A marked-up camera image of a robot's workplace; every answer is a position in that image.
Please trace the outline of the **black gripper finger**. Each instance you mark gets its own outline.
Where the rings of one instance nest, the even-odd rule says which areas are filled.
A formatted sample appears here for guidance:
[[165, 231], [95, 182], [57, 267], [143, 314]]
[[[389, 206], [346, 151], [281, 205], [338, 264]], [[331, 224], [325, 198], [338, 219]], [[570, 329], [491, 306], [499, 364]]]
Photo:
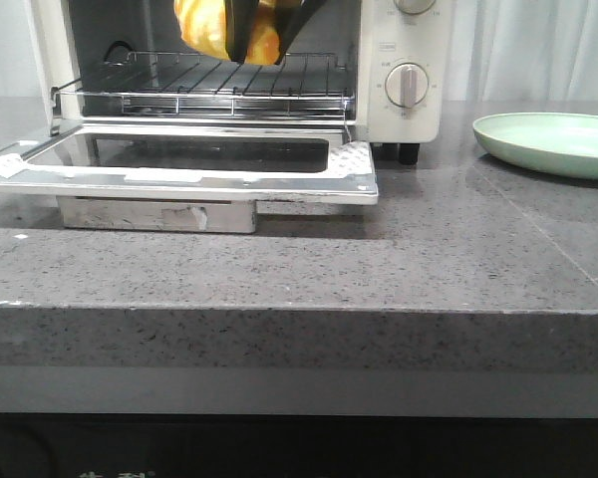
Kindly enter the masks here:
[[255, 23], [258, 0], [225, 0], [225, 49], [229, 59], [244, 64], [251, 31]]
[[326, 0], [283, 0], [274, 7], [275, 27], [279, 36], [279, 65], [294, 39], [311, 17], [325, 5]]

